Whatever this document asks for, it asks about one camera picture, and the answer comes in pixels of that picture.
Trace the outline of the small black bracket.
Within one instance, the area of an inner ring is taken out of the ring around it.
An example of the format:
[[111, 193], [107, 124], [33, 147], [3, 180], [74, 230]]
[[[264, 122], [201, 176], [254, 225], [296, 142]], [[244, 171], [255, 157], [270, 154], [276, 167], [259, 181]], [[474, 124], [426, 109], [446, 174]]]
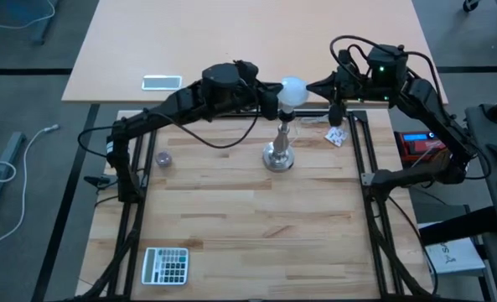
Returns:
[[93, 185], [98, 190], [105, 190], [107, 188], [117, 185], [117, 177], [115, 175], [102, 174], [99, 176], [85, 176], [84, 181]]

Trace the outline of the white reflector lightbulb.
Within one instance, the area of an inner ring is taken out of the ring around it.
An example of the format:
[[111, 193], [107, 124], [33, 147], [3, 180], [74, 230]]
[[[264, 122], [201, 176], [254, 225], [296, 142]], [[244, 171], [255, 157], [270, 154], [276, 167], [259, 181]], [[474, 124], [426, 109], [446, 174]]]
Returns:
[[307, 82], [294, 77], [284, 77], [282, 79], [282, 89], [277, 94], [280, 109], [289, 114], [296, 107], [302, 106], [308, 99]]

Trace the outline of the white desk calculator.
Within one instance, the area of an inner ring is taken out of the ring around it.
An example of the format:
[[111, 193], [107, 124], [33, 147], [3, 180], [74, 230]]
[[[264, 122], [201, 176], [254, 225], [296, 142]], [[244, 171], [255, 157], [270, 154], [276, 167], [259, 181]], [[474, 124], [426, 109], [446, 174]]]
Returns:
[[184, 247], [148, 247], [142, 263], [144, 285], [178, 286], [189, 279], [189, 250]]

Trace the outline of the silver table lamp base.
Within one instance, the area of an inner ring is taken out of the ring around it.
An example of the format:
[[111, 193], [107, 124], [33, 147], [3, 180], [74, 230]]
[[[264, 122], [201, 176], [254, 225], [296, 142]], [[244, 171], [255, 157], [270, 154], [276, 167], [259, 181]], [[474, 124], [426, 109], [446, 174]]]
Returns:
[[294, 164], [295, 153], [288, 134], [290, 131], [289, 123], [295, 117], [294, 111], [284, 112], [280, 110], [278, 112], [278, 118], [281, 123], [277, 128], [277, 136], [263, 149], [262, 153], [262, 161], [271, 172], [285, 172], [291, 169]]

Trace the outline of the red device with blue display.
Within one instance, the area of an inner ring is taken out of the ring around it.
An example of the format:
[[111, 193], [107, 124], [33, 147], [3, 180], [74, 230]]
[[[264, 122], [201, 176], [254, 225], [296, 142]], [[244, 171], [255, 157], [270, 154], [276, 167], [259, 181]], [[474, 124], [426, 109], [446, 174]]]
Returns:
[[447, 146], [429, 131], [394, 132], [401, 163], [405, 168], [426, 163]]

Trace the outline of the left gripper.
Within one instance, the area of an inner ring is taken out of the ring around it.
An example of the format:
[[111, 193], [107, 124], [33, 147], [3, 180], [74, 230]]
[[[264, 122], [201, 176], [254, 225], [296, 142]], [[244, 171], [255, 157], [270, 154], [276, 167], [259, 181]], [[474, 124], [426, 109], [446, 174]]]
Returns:
[[241, 79], [246, 83], [250, 103], [258, 106], [261, 115], [269, 120], [277, 119], [277, 95], [283, 85], [280, 82], [261, 82], [256, 77], [259, 69], [249, 61], [237, 60], [236, 67]]

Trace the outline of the black aluminium table frame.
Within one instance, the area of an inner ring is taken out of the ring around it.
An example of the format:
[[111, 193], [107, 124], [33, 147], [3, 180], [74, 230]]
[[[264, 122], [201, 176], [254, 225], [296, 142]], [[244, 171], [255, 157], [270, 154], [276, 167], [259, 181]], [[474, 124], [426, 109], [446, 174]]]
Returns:
[[[335, 147], [325, 124], [291, 131], [296, 158], [267, 170], [264, 147], [277, 124], [249, 117], [158, 132], [173, 163], [151, 168], [147, 199], [131, 206], [142, 230], [134, 265], [116, 291], [133, 300], [377, 299], [365, 208], [350, 140]], [[189, 250], [185, 285], [144, 285], [148, 247]]]

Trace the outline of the black stand bar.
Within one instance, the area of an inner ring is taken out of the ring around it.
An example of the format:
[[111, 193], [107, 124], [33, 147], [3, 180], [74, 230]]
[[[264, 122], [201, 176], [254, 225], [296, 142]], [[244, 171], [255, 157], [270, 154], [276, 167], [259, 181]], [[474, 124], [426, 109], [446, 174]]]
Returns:
[[495, 208], [489, 206], [426, 226], [419, 232], [425, 246], [497, 232], [497, 214]]

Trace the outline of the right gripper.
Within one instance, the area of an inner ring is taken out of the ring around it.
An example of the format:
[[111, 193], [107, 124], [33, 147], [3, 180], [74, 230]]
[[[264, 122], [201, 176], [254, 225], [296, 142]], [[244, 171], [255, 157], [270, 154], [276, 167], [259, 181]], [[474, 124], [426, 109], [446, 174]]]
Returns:
[[345, 100], [358, 99], [360, 97], [361, 80], [355, 79], [339, 65], [336, 71], [320, 81], [315, 81], [307, 85], [307, 90], [317, 96], [321, 96], [330, 102], [329, 123], [332, 127], [339, 127], [346, 112]]

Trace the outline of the white printed cardboard box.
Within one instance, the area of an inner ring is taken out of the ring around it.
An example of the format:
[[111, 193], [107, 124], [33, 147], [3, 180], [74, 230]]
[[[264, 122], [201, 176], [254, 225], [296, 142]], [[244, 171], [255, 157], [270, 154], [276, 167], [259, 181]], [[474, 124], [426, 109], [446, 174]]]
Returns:
[[423, 236], [421, 239], [430, 260], [427, 262], [430, 274], [477, 273], [486, 268], [470, 237], [431, 245], [427, 245]]

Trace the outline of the silver smartphone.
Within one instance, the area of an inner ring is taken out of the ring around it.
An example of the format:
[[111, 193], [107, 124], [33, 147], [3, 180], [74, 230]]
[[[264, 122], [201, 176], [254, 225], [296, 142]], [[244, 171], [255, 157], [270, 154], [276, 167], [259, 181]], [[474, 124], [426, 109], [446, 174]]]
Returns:
[[145, 75], [142, 78], [143, 91], [176, 91], [181, 88], [181, 75]]

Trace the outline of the grey desk leg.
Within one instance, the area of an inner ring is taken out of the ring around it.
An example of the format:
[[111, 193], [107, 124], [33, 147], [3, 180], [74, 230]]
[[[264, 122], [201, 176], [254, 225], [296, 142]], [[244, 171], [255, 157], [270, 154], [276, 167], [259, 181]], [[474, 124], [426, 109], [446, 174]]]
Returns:
[[57, 13], [59, 1], [60, 0], [48, 0], [48, 3], [52, 8], [52, 12], [47, 17], [44, 17], [37, 22], [37, 28], [34, 30], [34, 34], [31, 38], [33, 45], [43, 45], [45, 43], [50, 26], [53, 23], [54, 17]]

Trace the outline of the large beige desk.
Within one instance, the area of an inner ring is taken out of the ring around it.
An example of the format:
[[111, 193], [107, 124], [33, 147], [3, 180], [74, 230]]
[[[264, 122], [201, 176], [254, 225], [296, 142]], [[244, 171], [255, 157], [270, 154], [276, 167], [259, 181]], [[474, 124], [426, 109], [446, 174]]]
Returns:
[[372, 43], [403, 45], [409, 66], [432, 80], [432, 54], [411, 0], [99, 0], [63, 100], [160, 102], [147, 75], [182, 76], [245, 60], [261, 81], [319, 81], [333, 53]]

